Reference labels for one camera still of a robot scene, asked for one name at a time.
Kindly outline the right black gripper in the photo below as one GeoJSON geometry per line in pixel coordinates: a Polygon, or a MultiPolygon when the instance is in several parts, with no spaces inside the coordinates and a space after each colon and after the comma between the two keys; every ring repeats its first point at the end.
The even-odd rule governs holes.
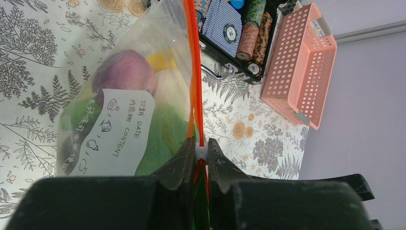
{"type": "Polygon", "coordinates": [[[256,230],[381,230],[363,206],[374,195],[361,174],[321,180],[270,180],[250,190],[250,228],[256,230]]]}

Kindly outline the green white bok choy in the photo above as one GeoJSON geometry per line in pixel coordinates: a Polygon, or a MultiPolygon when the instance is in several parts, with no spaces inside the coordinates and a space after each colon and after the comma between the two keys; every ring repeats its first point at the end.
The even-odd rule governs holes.
{"type": "Polygon", "coordinates": [[[176,68],[156,74],[155,91],[87,87],[59,123],[58,176],[141,176],[170,160],[185,140],[189,87],[176,68]]]}

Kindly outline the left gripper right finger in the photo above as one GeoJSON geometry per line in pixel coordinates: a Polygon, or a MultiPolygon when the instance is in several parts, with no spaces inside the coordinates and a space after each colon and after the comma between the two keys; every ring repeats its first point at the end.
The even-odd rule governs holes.
{"type": "Polygon", "coordinates": [[[318,180],[250,176],[208,141],[210,223],[215,230],[373,230],[359,173],[318,180]]]}

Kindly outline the yellow toy banana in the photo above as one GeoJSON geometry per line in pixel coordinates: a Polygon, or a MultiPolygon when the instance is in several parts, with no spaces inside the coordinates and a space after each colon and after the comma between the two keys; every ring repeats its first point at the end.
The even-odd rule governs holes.
{"type": "Polygon", "coordinates": [[[176,67],[176,62],[172,51],[151,54],[146,57],[146,60],[155,73],[176,67]]]}

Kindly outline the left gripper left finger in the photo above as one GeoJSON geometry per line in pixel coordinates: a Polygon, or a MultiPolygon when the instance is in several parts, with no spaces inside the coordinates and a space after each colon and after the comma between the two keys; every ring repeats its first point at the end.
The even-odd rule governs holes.
{"type": "Polygon", "coordinates": [[[148,176],[55,177],[34,183],[9,230],[190,230],[195,139],[148,176]]]}

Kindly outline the purple toy onion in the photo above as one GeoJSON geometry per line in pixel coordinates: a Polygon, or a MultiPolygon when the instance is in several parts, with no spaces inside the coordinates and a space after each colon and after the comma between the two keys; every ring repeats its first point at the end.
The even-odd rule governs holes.
{"type": "Polygon", "coordinates": [[[156,87],[155,72],[148,61],[132,49],[109,56],[96,70],[92,90],[95,101],[103,106],[103,89],[145,90],[153,93],[156,87]]]}

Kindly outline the clear orange-zip bag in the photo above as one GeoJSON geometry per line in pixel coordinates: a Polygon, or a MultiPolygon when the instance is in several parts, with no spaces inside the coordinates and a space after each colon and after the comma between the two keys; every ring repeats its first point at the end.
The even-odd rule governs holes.
{"type": "Polygon", "coordinates": [[[60,116],[56,228],[195,229],[201,89],[193,2],[153,3],[60,116]]]}

